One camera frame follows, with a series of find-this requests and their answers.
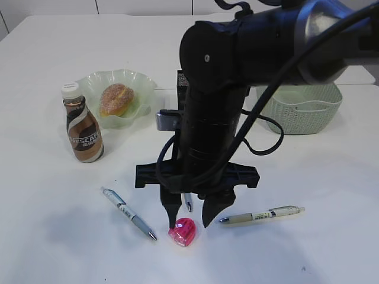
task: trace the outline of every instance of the pastry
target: pastry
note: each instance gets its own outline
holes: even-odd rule
[[[100,99],[100,116],[123,115],[132,100],[134,91],[123,84],[110,85],[101,95]]]

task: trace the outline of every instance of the bottle label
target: bottle label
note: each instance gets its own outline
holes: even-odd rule
[[[80,105],[66,105],[67,134],[79,161],[96,161],[104,152],[99,125],[91,114],[85,100]]]

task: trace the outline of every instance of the white wall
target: white wall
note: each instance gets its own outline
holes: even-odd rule
[[[8,34],[5,24],[0,17],[0,40],[2,40]]]
[[[191,15],[192,0],[97,0],[100,14]]]
[[[29,15],[97,14],[95,0],[0,0],[0,11],[9,31]]]

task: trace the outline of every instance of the pen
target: pen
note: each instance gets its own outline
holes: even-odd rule
[[[192,212],[192,196],[190,193],[184,194],[184,202],[185,202],[189,212]]]
[[[153,240],[157,240],[157,237],[154,235],[153,230],[146,225],[145,222],[130,208],[126,205],[125,201],[119,195],[107,188],[101,188],[102,193],[122,212],[126,217],[128,217],[134,225],[138,227],[145,235]]]
[[[242,214],[242,215],[229,216],[229,217],[220,219],[219,222],[223,224],[234,224],[234,223],[240,223],[240,222],[258,221],[258,220],[267,219],[267,218],[275,218],[275,217],[280,217],[280,216],[298,214],[303,211],[305,211],[304,207],[284,206],[284,207],[269,209],[266,212],[260,212],[260,213],[255,213],[255,214],[247,213],[247,214]]]

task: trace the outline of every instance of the green basket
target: green basket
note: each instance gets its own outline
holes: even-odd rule
[[[265,89],[257,87],[256,96],[260,98]],[[284,134],[315,134],[330,123],[341,103],[342,94],[335,84],[283,86],[274,93],[262,114],[276,120]],[[274,124],[268,125],[280,133]]]

